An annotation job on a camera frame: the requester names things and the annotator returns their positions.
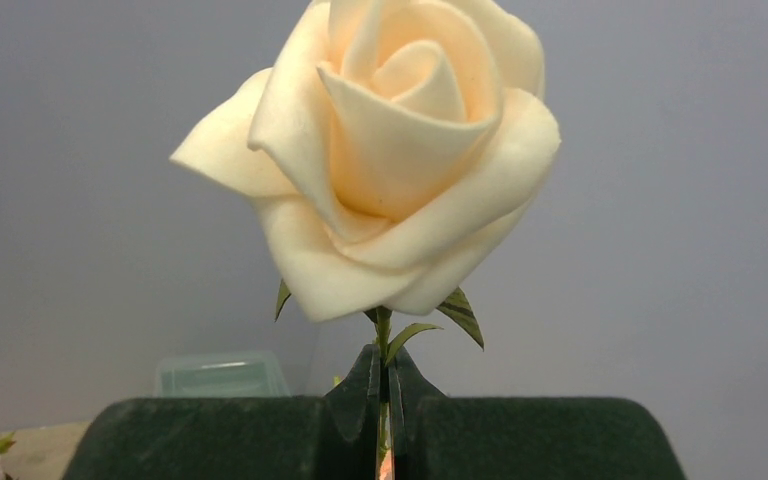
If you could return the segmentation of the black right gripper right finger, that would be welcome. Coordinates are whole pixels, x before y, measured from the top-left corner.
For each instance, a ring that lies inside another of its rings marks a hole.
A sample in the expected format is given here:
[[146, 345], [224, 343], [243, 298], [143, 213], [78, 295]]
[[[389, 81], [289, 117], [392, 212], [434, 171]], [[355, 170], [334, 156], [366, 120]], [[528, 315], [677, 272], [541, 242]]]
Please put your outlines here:
[[655, 417], [613, 397], [448, 397], [387, 367], [398, 479], [683, 479]]

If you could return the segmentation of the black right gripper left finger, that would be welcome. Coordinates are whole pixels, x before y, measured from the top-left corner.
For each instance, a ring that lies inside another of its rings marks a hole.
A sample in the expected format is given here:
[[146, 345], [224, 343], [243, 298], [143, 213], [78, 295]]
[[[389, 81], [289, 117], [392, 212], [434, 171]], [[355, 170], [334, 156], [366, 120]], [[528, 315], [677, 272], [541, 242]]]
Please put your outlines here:
[[373, 479], [380, 353], [322, 397], [138, 398], [89, 425], [66, 479]]

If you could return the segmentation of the cream foam rose stem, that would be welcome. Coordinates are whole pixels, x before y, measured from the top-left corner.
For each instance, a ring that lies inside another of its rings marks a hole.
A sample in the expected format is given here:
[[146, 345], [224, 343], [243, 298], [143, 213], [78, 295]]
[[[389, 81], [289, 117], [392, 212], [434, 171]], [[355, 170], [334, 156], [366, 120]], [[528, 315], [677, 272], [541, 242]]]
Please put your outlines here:
[[364, 314], [389, 363], [434, 311], [479, 336], [461, 285], [549, 175], [545, 89], [541, 39], [494, 1], [312, 1], [170, 158], [250, 203], [278, 306]]

